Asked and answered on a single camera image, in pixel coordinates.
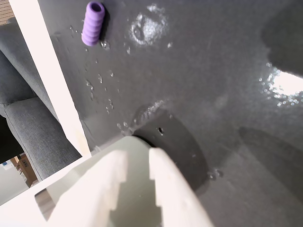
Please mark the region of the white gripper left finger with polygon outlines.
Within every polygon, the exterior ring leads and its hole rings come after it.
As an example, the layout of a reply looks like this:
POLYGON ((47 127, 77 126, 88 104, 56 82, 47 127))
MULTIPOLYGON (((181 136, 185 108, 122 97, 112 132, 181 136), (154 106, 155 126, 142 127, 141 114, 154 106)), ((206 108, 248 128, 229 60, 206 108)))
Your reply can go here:
POLYGON ((106 227, 116 209, 120 183, 126 181, 128 158, 114 150, 94 164, 64 192, 52 214, 49 227, 106 227))

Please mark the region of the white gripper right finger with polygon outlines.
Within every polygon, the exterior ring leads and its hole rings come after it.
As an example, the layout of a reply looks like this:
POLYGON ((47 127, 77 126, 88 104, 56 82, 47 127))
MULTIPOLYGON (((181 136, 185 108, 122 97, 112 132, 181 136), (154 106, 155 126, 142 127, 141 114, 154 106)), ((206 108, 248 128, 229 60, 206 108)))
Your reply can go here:
POLYGON ((155 203, 161 208, 163 227, 213 226, 185 177, 164 150, 149 149, 149 174, 155 183, 155 203))

